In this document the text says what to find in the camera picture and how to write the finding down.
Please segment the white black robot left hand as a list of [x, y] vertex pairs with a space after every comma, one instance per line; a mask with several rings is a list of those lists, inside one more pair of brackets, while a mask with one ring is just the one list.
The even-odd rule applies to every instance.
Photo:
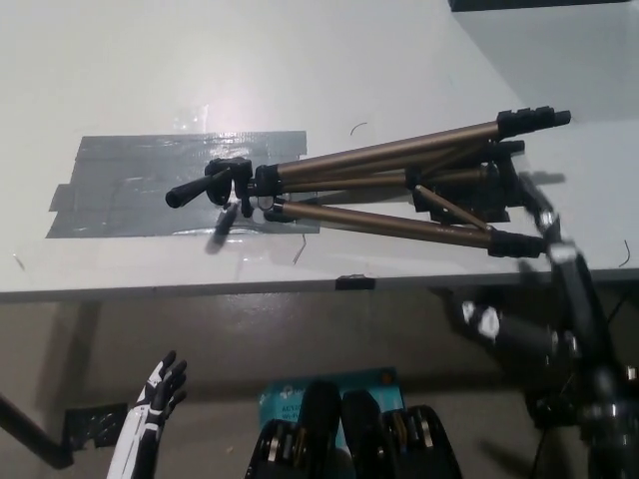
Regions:
[[176, 361], [171, 350], [155, 366], [134, 406], [129, 410], [116, 443], [108, 479], [154, 478], [167, 421], [186, 397], [187, 361]]

